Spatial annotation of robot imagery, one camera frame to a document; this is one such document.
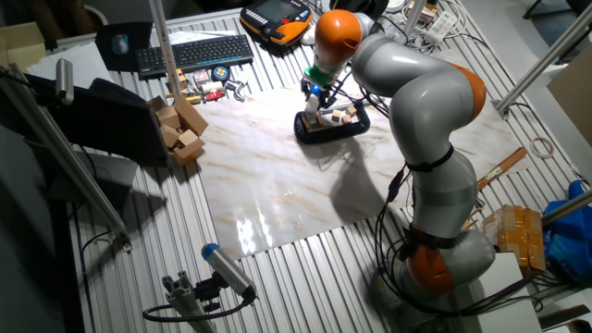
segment white marble surface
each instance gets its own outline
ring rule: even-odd
[[[198,107],[210,124],[200,175],[220,246],[234,259],[377,215],[403,165],[376,110],[367,108],[365,134],[310,146],[293,134],[302,107],[299,87]],[[491,104],[451,141],[478,177],[519,147]],[[405,206],[407,193],[403,186],[393,207]]]

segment metal pole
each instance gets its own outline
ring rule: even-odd
[[[518,96],[538,78],[538,76],[560,55],[560,53],[569,45],[571,41],[579,37],[592,21],[592,5],[575,20],[572,26],[563,33],[563,35],[551,46],[547,55],[538,60],[530,70],[518,81],[518,83],[508,92],[508,94],[497,104],[498,110],[505,110],[510,104],[514,103]]]
[[[173,93],[175,101],[181,97],[181,85],[179,84],[179,77],[177,76],[177,66],[175,65],[175,57],[173,56],[173,48],[170,46],[168,40],[167,22],[165,21],[165,12],[163,11],[163,3],[161,0],[148,0],[150,3],[150,10],[152,11],[152,18],[154,19],[154,26],[156,27],[156,34],[160,42],[160,49],[163,52],[165,59],[166,73],[168,74],[168,84]]]
[[[568,216],[569,214],[575,212],[576,210],[590,203],[592,203],[592,190],[580,194],[578,197],[573,198],[567,203],[564,203],[563,205],[556,208],[554,211],[541,217],[543,227],[559,220],[564,216]]]
[[[10,67],[9,73],[20,80],[27,81],[15,65]],[[47,109],[37,105],[30,88],[13,80],[2,78],[0,79],[0,89],[4,90],[12,104],[39,135],[39,138],[76,183],[92,207],[105,218],[105,221],[115,232],[128,237],[129,233],[125,223],[96,184],[89,170],[74,154],[66,136]]]
[[[407,22],[405,22],[404,31],[405,34],[411,37],[411,33],[419,20],[419,17],[422,15],[422,10],[426,6],[427,0],[415,0],[413,1],[413,8],[411,8],[411,14],[407,18]]]

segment orange device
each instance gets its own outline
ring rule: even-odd
[[[310,8],[298,0],[262,0],[240,12],[245,27],[280,45],[296,40],[312,19]]]

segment metal bracket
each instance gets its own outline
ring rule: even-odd
[[[500,100],[491,100],[491,103],[493,104],[493,107],[495,107],[497,109],[498,105],[500,105],[501,101]],[[510,107],[509,106],[507,106],[503,110],[498,110],[498,112],[499,112],[499,115],[501,116],[502,119],[508,120],[510,118]]]
[[[125,236],[120,236],[119,241],[121,241],[121,251],[124,253],[130,253],[133,250],[131,246],[130,238]]]

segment wooden stick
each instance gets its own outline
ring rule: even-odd
[[[516,149],[516,151],[513,152],[510,156],[508,156],[508,158],[501,161],[501,163],[499,163],[496,167],[491,169],[491,171],[489,171],[483,178],[481,178],[477,182],[477,189],[479,191],[483,190],[483,188],[485,188],[489,183],[499,178],[501,175],[503,175],[504,172],[508,171],[508,169],[510,169],[516,163],[518,163],[518,161],[523,159],[527,153],[528,152],[525,150],[524,147]]]

